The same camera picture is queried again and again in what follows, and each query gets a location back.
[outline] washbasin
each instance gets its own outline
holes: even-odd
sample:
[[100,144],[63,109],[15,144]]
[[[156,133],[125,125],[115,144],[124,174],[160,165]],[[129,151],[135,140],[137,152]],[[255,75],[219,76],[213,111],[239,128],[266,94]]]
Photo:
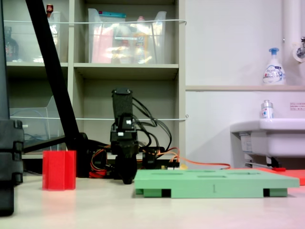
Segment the washbasin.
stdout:
[[240,122],[230,131],[241,137],[246,154],[305,157],[305,119],[273,118]]

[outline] green board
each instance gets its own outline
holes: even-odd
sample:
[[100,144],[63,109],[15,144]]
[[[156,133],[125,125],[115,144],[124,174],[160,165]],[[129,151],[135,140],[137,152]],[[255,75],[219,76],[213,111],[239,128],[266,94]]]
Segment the green board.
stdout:
[[299,179],[256,169],[139,170],[136,194],[172,198],[286,197]]

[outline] pump bottle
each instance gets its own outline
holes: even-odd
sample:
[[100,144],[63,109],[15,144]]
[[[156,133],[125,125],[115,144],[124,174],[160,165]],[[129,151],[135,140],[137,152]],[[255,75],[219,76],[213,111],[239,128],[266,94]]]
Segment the pump bottle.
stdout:
[[263,85],[285,85],[286,75],[283,66],[279,63],[276,53],[278,48],[271,48],[271,60],[267,65],[267,68],[263,77]]

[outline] table surface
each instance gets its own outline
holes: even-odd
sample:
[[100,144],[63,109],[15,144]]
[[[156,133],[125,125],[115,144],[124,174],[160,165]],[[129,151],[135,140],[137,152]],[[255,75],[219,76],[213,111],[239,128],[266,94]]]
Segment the table surface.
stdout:
[[74,191],[42,191],[41,177],[15,188],[1,229],[304,229],[305,186],[287,198],[170,199],[135,196],[119,180],[77,179]]

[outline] faucet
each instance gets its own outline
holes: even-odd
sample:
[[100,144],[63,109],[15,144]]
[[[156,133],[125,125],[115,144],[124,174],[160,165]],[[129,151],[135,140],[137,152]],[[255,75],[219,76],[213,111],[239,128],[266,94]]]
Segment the faucet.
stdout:
[[296,55],[298,58],[305,58],[305,37],[301,37],[302,47],[298,48],[296,51]]

